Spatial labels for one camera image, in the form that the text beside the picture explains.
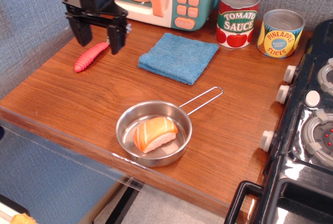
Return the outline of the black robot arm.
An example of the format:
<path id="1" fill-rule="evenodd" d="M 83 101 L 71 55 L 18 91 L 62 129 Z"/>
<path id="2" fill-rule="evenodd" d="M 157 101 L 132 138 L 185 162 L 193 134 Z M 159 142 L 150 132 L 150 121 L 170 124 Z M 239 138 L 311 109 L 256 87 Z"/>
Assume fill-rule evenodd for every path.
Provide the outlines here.
<path id="1" fill-rule="evenodd" d="M 71 30 L 81 46 L 92 40 L 91 26 L 107 29 L 112 54 L 116 55 L 125 45 L 130 25 L 128 12 L 114 0 L 62 0 Z"/>

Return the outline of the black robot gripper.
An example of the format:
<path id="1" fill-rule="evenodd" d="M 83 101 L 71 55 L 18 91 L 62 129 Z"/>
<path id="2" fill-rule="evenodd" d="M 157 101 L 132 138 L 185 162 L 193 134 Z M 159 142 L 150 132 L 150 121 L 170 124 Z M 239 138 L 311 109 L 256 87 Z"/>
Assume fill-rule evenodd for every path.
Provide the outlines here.
<path id="1" fill-rule="evenodd" d="M 92 40 L 91 25 L 107 28 L 111 53 L 116 55 L 125 45 L 131 25 L 127 11 L 115 0 L 63 0 L 71 30 L 81 46 Z"/>

